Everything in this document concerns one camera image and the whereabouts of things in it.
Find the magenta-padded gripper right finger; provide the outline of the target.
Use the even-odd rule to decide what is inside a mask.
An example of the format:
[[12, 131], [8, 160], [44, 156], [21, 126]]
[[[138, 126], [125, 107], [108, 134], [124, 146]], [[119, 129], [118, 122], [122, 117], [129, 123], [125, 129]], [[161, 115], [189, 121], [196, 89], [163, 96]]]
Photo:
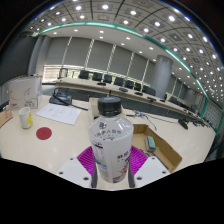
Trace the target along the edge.
[[170, 172], [156, 156], [132, 146], [129, 160], [128, 182], [130, 188], [140, 188], [159, 180]]

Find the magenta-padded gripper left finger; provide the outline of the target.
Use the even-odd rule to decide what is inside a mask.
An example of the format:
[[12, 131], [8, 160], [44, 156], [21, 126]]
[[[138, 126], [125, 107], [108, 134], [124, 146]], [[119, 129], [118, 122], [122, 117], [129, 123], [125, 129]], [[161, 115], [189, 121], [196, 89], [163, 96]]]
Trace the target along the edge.
[[57, 175], [84, 188], [97, 186], [97, 168], [92, 147], [86, 148], [77, 157], [69, 158]]

